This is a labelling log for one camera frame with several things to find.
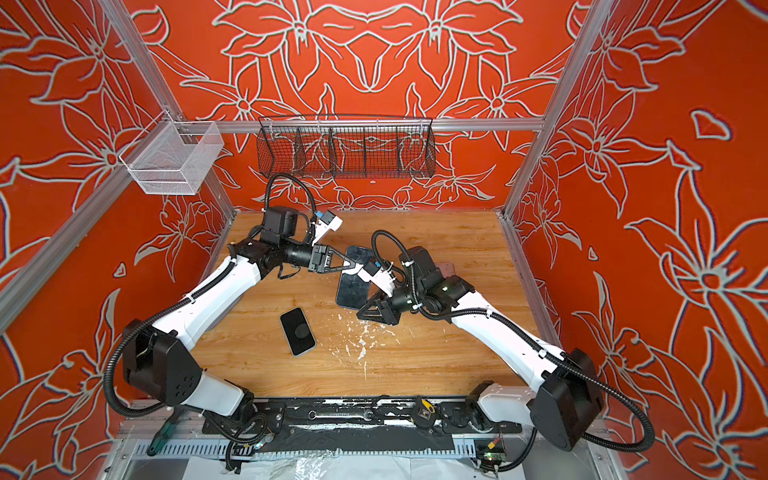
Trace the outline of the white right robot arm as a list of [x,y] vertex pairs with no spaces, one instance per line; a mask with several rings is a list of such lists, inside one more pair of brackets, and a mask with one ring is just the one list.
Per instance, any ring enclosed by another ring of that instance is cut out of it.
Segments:
[[[553,446],[572,450],[585,440],[604,448],[640,453],[655,441],[653,424],[627,395],[600,381],[583,351],[565,352],[504,316],[463,278],[446,277],[422,247],[401,254],[404,272],[396,279],[391,263],[370,258],[348,269],[378,288],[358,313],[361,320],[394,325],[405,312],[445,321],[469,333],[500,357],[528,386],[527,395],[492,383],[480,390],[476,404],[493,422],[528,424]],[[642,428],[640,439],[620,443],[589,433],[610,397],[623,405]]]

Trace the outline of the pink phone case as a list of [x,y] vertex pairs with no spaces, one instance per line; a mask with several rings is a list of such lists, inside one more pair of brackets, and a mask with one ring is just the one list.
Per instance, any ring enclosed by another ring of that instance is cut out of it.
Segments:
[[439,269],[441,275],[444,278],[448,278],[456,274],[455,265],[451,262],[437,262],[436,267]]

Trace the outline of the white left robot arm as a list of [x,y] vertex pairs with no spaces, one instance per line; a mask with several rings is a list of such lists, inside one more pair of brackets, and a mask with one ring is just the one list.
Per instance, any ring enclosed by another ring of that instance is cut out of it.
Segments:
[[295,239],[301,212],[269,207],[248,236],[228,247],[223,263],[176,304],[146,320],[135,320],[107,361],[103,392],[108,406],[126,418],[148,415],[163,407],[186,407],[201,414],[243,420],[254,415],[245,388],[207,373],[192,350],[241,297],[272,271],[283,266],[328,274],[347,270],[334,258],[342,254],[322,243],[343,221],[331,211],[308,218],[304,240]]

